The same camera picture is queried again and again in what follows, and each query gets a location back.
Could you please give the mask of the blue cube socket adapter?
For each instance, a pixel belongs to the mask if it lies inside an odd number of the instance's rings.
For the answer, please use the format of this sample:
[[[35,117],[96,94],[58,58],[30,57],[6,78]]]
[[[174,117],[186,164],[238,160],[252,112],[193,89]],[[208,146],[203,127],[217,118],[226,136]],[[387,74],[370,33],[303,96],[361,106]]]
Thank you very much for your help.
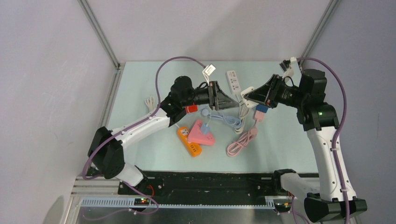
[[[258,105],[255,107],[255,109],[256,109],[256,111],[259,111],[259,112],[262,112],[262,113],[267,113],[268,110],[269,110],[269,107],[267,107],[267,106],[265,106],[265,105],[258,104]]]

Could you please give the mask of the white power strip with cable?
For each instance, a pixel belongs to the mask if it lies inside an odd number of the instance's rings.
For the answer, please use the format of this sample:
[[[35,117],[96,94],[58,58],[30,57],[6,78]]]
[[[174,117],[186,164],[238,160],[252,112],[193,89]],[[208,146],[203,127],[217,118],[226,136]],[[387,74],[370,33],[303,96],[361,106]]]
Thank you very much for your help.
[[[242,100],[241,97],[241,86],[239,83],[239,80],[237,78],[236,72],[234,70],[229,70],[226,72],[226,77],[228,80],[229,88],[231,93],[237,98],[239,102],[239,115],[238,118],[241,121],[241,126],[239,128],[234,128],[234,131],[236,134],[242,134],[244,131],[245,123],[246,123],[246,117],[250,112],[250,109],[247,108],[245,103]]]

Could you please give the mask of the red cube socket adapter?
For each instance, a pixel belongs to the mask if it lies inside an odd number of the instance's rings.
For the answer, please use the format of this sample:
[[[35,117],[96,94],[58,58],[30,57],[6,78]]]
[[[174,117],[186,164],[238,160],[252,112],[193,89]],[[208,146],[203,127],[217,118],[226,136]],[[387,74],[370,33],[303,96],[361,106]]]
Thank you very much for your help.
[[[198,105],[190,105],[185,107],[185,111],[187,114],[195,113],[198,111]]]

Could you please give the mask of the pink triangular power strip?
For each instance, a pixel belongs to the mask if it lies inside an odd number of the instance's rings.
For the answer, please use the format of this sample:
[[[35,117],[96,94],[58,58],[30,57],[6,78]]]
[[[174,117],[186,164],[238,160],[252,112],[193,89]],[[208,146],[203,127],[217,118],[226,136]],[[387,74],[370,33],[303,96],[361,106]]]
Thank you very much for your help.
[[[207,123],[203,123],[197,119],[187,136],[187,140],[191,143],[200,145],[213,146],[216,142],[215,137],[210,132],[210,127]]]

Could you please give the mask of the pink power strip with cable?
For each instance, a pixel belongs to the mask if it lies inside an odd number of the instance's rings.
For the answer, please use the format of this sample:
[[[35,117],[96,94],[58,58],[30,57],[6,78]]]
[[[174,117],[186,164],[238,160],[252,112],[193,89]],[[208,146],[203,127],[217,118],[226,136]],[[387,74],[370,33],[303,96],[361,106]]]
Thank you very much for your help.
[[[265,112],[256,111],[254,114],[254,125],[245,133],[243,133],[236,141],[226,148],[226,154],[229,157],[235,157],[242,149],[254,140],[258,134],[257,125],[264,120]]]

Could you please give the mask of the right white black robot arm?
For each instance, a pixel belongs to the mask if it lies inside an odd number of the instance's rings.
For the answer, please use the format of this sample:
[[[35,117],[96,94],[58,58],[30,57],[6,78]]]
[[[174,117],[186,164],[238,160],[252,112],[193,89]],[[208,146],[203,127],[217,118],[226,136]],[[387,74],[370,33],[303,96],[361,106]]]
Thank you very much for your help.
[[[349,221],[367,211],[367,202],[356,196],[349,181],[339,138],[341,125],[335,108],[325,102],[327,79],[316,69],[304,70],[298,86],[289,86],[286,78],[274,74],[261,87],[247,93],[245,98],[258,105],[275,108],[278,104],[294,107],[298,122],[312,145],[319,175],[319,188],[312,187],[291,170],[278,170],[271,182],[274,193],[286,191],[304,204],[311,222]]]

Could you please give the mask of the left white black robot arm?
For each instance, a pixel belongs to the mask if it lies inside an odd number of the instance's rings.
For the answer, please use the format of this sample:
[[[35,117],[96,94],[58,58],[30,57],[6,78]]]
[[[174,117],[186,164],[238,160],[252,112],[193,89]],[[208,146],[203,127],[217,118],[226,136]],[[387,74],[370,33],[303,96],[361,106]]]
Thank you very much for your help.
[[[193,88],[189,77],[180,76],[153,112],[132,124],[113,130],[105,126],[99,128],[88,151],[89,163],[95,165],[99,176],[117,178],[129,184],[134,193],[144,193],[147,181],[139,168],[125,162],[124,152],[131,144],[176,124],[186,115],[185,108],[193,105],[208,105],[216,111],[239,106],[236,100],[221,90],[217,81],[210,81],[205,87]]]

